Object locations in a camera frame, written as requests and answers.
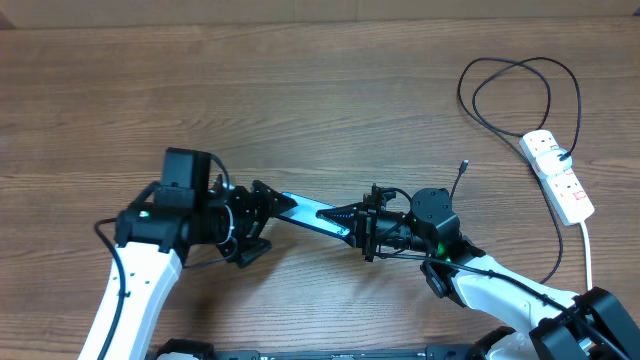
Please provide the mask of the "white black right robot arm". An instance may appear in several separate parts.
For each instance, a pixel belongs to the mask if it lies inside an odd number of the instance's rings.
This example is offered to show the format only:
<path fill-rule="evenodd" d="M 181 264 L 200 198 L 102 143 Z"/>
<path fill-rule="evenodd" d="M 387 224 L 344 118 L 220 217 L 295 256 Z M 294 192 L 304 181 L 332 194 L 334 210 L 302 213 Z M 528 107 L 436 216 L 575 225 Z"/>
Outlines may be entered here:
<path fill-rule="evenodd" d="M 391 190 L 374 187 L 359 203 L 324 209 L 317 217 L 348 229 L 366 260 L 420 261 L 432 291 L 489 314 L 522 334 L 540 359 L 636 359 L 639 328 L 618 299 L 594 287 L 582 295 L 518 275 L 476 247 L 444 188 L 415 193 L 406 214 L 386 210 Z"/>

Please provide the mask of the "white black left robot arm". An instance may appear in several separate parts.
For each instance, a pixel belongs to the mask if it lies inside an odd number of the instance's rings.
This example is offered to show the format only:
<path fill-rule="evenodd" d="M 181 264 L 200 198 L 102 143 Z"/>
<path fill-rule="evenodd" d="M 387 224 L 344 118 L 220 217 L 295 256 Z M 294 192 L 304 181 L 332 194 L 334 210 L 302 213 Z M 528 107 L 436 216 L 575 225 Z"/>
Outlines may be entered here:
<path fill-rule="evenodd" d="M 211 167 L 220 163 L 211 153 L 167 149 L 160 180 L 112 218 L 112 238 L 98 235 L 113 262 L 81 358 L 146 356 L 164 302 L 189 266 L 192 246 L 211 245 L 221 261 L 240 268 L 270 250 L 262 230 L 296 201 L 260 181 L 234 187 L 228 173 L 212 181 Z"/>

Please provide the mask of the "Samsung Galaxy smartphone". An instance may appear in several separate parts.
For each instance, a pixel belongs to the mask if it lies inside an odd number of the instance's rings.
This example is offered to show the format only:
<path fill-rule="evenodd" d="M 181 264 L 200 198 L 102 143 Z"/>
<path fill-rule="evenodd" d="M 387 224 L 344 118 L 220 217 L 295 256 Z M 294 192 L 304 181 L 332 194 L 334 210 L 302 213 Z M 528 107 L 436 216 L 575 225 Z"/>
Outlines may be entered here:
<path fill-rule="evenodd" d="M 320 210 L 333 209 L 332 205 L 289 192 L 283 192 L 283 195 L 294 200 L 296 206 L 278 215 L 278 219 L 341 240 L 350 235 L 349 229 L 317 216 Z"/>

